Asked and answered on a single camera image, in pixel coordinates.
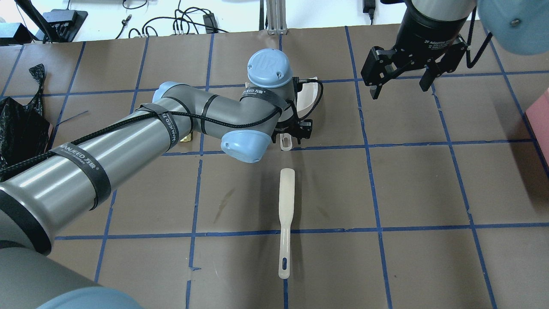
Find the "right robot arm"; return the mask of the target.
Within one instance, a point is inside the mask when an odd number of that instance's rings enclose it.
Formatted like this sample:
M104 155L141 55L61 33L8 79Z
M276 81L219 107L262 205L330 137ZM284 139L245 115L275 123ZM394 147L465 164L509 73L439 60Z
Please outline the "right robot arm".
M548 51L546 0L406 0L396 42L374 46L361 70L374 100L404 72L423 69L427 91L436 78L456 70L462 59L473 68L496 38L506 51L537 55Z

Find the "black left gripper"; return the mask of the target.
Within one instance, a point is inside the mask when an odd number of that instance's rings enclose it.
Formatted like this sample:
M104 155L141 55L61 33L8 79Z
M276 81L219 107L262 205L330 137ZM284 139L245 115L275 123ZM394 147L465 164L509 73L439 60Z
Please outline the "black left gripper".
M279 134L288 133L290 136L296 138L298 143L301 143L302 139L310 139L313 131L313 120L304 119L300 120L295 115L291 116L285 121L279 121L273 131L273 143L276 143L276 137Z

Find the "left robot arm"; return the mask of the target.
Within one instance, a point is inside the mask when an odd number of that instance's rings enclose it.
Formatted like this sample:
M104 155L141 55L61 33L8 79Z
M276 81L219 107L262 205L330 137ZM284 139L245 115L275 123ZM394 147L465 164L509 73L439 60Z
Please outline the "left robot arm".
M48 258L55 237L146 165L194 131L220 139L221 150L255 164L280 134L309 139L312 120L298 113L304 84L280 50L261 49L247 63L239 100L164 82L151 103L116 123L1 170L1 307L139 309L107 288Z

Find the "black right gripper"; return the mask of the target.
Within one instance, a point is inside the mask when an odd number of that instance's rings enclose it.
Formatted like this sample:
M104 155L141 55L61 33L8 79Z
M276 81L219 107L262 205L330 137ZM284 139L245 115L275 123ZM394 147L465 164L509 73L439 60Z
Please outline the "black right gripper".
M378 99L383 85L403 72L425 69L419 81L423 92L443 73L454 72L468 49L459 34L466 19L437 20L418 9L406 9L392 49L372 47L362 67L372 99Z

